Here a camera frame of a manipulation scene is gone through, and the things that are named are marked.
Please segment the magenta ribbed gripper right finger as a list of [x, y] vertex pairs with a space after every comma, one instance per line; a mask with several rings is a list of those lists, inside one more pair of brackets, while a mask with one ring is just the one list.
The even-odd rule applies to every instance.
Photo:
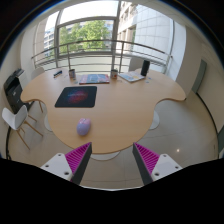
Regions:
[[133, 144], [132, 152], [144, 185], [182, 169], [168, 154], [157, 154], [138, 143]]

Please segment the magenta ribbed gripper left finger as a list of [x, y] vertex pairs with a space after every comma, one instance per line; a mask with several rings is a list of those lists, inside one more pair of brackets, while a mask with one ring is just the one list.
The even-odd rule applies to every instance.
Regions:
[[63, 154], [57, 153], [41, 168], [65, 180], [79, 185], [90, 156], [92, 154], [92, 143], [86, 143], [72, 151]]

